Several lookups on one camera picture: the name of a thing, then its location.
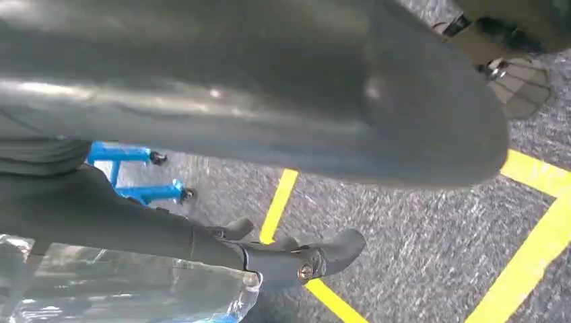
stand wheel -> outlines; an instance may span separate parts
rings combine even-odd
[[[153,165],[157,166],[164,165],[164,163],[168,161],[168,157],[166,155],[158,153],[157,151],[151,151],[149,159],[151,160],[151,163],[153,163]]]
[[[197,196],[197,191],[194,188],[185,187],[180,194],[180,202],[187,202]]]

concrete floor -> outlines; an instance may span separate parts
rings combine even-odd
[[[412,1],[429,22],[453,17],[447,1]],[[571,170],[570,54],[545,57],[556,99],[531,120],[514,122],[512,147]],[[205,223],[250,217],[263,222],[281,170],[171,153],[163,168],[129,165],[123,184],[178,178],[199,191],[196,201],[163,206]],[[506,178],[465,190],[428,192],[342,183],[302,174],[277,235],[302,242],[347,226],[368,247],[346,272],[326,279],[369,322],[462,322],[553,202]],[[549,268],[512,322],[569,322],[570,251]],[[339,322],[304,289],[260,297],[245,322]]]

yellow line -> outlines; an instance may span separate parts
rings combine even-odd
[[[307,289],[319,299],[327,308],[346,323],[368,323],[361,314],[345,303],[337,294],[327,287],[320,279],[307,283]]]
[[[281,173],[281,178],[279,179],[279,184],[277,185],[277,190],[273,195],[273,200],[269,205],[268,212],[266,214],[266,220],[262,225],[262,230],[260,231],[260,241],[263,244],[272,244],[273,234],[277,230],[279,225],[279,219],[283,210],[286,208],[286,204],[290,199],[296,180],[298,179],[298,173],[295,170],[283,170]]]
[[[505,323],[571,242],[571,194],[557,199],[465,323]]]
[[[264,244],[273,243],[273,235],[279,220],[285,209],[285,205],[290,199],[298,173],[294,170],[284,170],[277,190],[271,204],[269,206],[266,220],[262,225],[260,232],[260,241]],[[307,289],[319,299],[327,308],[329,308],[335,315],[337,315],[345,323],[368,323],[357,311],[355,311],[349,304],[343,301],[337,294],[335,294],[329,287],[327,287],[320,279],[315,279],[307,284]]]
[[[501,173],[554,197],[560,197],[565,187],[571,185],[571,173],[515,150],[509,151]]]

plastic bag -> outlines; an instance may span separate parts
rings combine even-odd
[[[30,248],[4,239],[0,308],[22,286]],[[255,305],[254,273],[180,259],[50,245],[12,312],[20,322],[239,322]]]

blue motorcycle stand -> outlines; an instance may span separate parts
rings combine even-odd
[[[166,155],[152,151],[149,148],[106,145],[105,143],[97,141],[92,145],[87,163],[94,165],[95,162],[112,162],[109,181],[115,189],[115,192],[144,205],[148,205],[152,201],[164,199],[175,199],[182,203],[193,198],[196,192],[192,188],[184,187],[182,182],[178,180],[173,180],[170,185],[116,187],[121,162],[145,162],[161,166],[167,162],[167,160]]]

